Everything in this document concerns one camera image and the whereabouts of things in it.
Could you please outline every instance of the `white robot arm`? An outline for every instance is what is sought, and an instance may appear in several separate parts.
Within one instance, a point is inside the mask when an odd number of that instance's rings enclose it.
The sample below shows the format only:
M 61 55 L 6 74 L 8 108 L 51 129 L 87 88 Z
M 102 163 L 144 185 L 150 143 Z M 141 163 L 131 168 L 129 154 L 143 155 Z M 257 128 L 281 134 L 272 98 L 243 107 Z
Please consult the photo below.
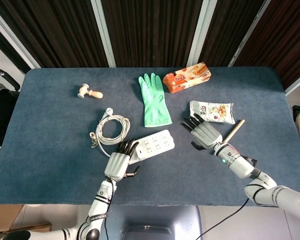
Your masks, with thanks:
M 181 125 L 188 130 L 199 144 L 191 142 L 197 150 L 214 150 L 214 155 L 219 157 L 239 178 L 252 179 L 245 186 L 244 192 L 247 197 L 257 205 L 279 207 L 292 215 L 300 218 L 300 193 L 288 187 L 277 185 L 266 173 L 253 167 L 246 161 L 238 151 L 228 144 L 222 142 L 221 134 L 198 114 L 194 117 L 184 118 Z
M 139 144 L 136 142 L 132 145 L 134 141 L 135 139 L 132 139 L 119 143 L 115 152 L 111 154 L 104 170 L 106 180 L 101 183 L 88 213 L 89 223 L 84 222 L 72 228 L 45 233 L 15 231 L 4 236 L 2 240 L 98 240 L 101 226 L 108 216 L 112 197 L 117 189 L 116 183 L 123 178 L 134 177 L 139 172 L 138 166 L 134 172 L 126 173 L 129 160 Z

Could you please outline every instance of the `green rubber glove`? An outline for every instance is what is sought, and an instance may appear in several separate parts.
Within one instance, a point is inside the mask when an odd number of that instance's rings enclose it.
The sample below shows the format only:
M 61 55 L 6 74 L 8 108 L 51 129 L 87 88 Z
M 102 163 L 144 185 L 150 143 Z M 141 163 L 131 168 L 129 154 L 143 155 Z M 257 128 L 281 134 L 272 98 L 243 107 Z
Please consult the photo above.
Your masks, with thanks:
M 160 77 L 151 73 L 150 79 L 145 73 L 144 78 L 139 77 L 139 84 L 144 102 L 144 126 L 153 128 L 172 124 Z

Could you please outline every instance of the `power socket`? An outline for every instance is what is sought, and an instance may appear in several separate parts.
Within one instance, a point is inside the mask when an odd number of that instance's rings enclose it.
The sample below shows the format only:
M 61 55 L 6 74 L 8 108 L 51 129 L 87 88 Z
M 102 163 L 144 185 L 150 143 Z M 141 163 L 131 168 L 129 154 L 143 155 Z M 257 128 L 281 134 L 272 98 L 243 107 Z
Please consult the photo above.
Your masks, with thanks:
M 136 147 L 129 165 L 151 158 L 155 155 L 162 154 L 166 151 L 175 148 L 173 137 L 170 135 L 169 130 L 163 130 L 155 134 L 138 139 L 139 142 Z

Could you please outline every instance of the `toy hammer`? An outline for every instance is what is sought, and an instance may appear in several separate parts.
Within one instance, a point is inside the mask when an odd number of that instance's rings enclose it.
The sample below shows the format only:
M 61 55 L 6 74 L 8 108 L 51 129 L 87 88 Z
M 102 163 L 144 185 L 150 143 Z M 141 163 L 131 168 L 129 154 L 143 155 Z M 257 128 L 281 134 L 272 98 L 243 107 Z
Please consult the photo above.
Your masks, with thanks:
M 90 96 L 95 97 L 96 99 L 102 99 L 102 97 L 104 96 L 102 92 L 88 90 L 88 88 L 89 88 L 88 84 L 86 83 L 82 84 L 82 87 L 80 87 L 79 93 L 77 94 L 78 97 L 83 99 L 85 97 L 85 94 L 89 94 Z

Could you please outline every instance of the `white cable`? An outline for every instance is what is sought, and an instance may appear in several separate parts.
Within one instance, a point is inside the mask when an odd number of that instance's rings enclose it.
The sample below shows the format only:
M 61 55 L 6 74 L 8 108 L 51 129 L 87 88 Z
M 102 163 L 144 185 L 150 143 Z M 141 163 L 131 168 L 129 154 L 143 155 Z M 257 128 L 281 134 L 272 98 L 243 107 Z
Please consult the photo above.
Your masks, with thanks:
M 115 145 L 120 142 L 122 142 L 125 137 L 127 136 L 129 129 L 130 129 L 130 122 L 128 118 L 125 118 L 120 115 L 113 115 L 113 109 L 112 108 L 107 108 L 105 113 L 102 116 L 102 119 L 100 120 L 99 124 L 96 126 L 95 133 L 90 132 L 90 138 L 92 139 L 92 148 L 96 147 L 97 145 L 100 146 L 102 152 L 110 157 L 110 155 L 104 150 L 101 144 L 104 145 Z M 122 130 L 120 135 L 118 135 L 115 138 L 110 138 L 110 137 L 104 137 L 102 135 L 102 128 L 107 123 L 108 121 L 111 120 L 116 120 L 122 125 Z

